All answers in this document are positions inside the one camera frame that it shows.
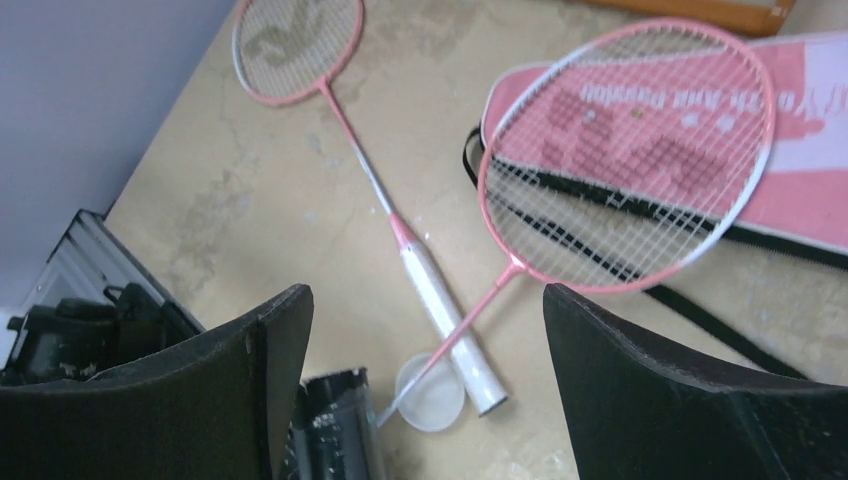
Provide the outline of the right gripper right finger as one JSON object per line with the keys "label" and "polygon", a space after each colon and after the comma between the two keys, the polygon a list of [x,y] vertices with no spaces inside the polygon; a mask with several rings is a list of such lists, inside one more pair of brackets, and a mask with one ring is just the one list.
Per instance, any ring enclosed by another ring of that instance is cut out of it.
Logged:
{"label": "right gripper right finger", "polygon": [[583,479],[843,479],[847,390],[701,353],[565,286],[543,318]]}

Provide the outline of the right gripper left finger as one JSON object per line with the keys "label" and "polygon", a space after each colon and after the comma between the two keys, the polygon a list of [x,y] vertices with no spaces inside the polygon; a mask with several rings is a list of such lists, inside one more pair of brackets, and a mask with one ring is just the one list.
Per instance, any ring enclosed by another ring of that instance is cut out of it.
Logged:
{"label": "right gripper left finger", "polygon": [[295,284],[93,379],[1,391],[5,479],[274,479],[314,313]]}

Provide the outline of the black shuttlecock tube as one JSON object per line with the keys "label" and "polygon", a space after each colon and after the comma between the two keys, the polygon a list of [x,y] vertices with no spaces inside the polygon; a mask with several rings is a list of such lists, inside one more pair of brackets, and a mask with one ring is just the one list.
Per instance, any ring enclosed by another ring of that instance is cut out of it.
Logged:
{"label": "black shuttlecock tube", "polygon": [[365,367],[331,372],[300,383],[278,477],[389,477]]}

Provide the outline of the clear plastic tube lid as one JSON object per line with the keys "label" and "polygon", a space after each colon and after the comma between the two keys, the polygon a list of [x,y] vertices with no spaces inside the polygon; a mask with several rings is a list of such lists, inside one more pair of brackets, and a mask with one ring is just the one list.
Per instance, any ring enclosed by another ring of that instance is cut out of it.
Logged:
{"label": "clear plastic tube lid", "polygon": [[416,430],[436,433],[451,427],[464,405],[464,384],[451,361],[442,358],[404,397],[398,410]]}

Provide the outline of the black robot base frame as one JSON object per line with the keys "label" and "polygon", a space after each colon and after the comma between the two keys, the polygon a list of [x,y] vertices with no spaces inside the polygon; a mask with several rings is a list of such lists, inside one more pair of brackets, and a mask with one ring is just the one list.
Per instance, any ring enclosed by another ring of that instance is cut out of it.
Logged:
{"label": "black robot base frame", "polygon": [[25,303],[1,313],[1,384],[87,381],[203,330],[101,216],[81,211]]}

